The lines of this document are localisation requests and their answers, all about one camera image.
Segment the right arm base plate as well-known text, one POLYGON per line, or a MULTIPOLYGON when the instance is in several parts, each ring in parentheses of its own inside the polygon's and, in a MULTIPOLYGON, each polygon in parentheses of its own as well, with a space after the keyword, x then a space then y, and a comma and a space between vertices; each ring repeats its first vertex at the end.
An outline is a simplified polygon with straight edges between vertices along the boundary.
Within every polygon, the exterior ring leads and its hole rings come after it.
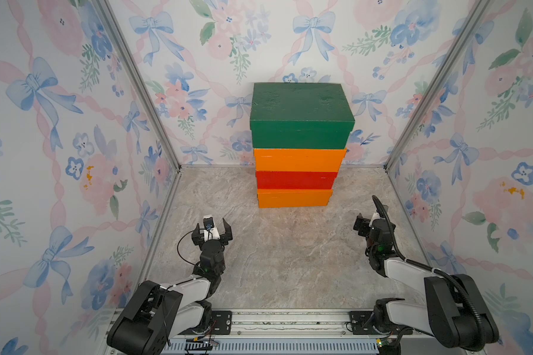
POLYGON ((346 329, 354 335, 387 337, 397 335, 406 328, 405 325, 378 323, 373 311, 350 311, 348 317, 346 329))

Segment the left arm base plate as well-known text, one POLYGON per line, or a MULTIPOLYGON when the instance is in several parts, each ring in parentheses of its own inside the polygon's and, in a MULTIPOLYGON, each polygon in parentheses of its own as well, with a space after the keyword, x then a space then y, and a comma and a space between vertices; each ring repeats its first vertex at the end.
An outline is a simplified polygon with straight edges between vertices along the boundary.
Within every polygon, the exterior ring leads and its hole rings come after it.
POLYGON ((187 336, 203 336, 211 333, 212 335, 230 335, 232 329, 232 312, 231 311, 211 311, 204 315, 201 323, 195 328, 189 328, 182 332, 187 336))

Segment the red shoebox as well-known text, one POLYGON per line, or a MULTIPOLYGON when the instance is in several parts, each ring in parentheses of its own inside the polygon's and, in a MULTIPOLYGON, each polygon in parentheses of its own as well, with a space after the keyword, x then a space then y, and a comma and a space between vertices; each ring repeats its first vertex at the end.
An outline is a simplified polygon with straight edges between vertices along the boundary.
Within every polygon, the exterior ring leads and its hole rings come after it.
POLYGON ((332 189, 337 176, 337 172, 256 172, 259 189, 332 189))

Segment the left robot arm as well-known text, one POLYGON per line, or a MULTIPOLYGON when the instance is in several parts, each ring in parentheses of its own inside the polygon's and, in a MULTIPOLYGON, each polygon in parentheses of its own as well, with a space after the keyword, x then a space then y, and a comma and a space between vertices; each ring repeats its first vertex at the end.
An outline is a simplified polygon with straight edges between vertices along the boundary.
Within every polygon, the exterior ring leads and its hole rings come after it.
POLYGON ((219 232, 212 216, 206 216, 188 235, 200 249, 192 274, 176 283, 141 283, 110 328, 107 345, 124 354, 160 354, 179 334, 197 337, 220 333, 224 317, 213 319, 208 301, 215 294, 226 269, 225 247, 232 240, 232 227, 222 221, 219 232))

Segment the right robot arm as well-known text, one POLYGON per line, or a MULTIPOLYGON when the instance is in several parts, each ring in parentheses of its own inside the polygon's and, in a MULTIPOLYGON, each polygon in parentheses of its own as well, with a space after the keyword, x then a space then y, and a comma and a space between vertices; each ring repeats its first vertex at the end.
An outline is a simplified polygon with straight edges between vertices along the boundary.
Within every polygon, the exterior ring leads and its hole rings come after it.
POLYGON ((468 275, 449 275, 415 260, 401 257, 396 249, 395 224, 379 213, 356 217, 354 231, 367 243, 365 255, 371 268, 420 293, 423 305, 400 297, 376 300, 368 316, 351 312, 352 332, 374 331, 395 340, 378 341, 383 353, 397 354, 401 337, 419 332, 434 337, 446 348, 481 351, 497 343, 500 331, 475 281, 468 275))

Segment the green shoebox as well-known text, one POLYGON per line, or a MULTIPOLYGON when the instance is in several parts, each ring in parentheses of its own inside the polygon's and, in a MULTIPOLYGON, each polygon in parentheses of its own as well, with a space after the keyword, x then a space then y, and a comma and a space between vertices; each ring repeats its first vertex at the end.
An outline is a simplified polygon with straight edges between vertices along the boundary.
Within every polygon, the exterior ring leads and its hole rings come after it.
POLYGON ((250 130, 255 149, 341 150, 354 125, 340 84, 254 84, 250 130))

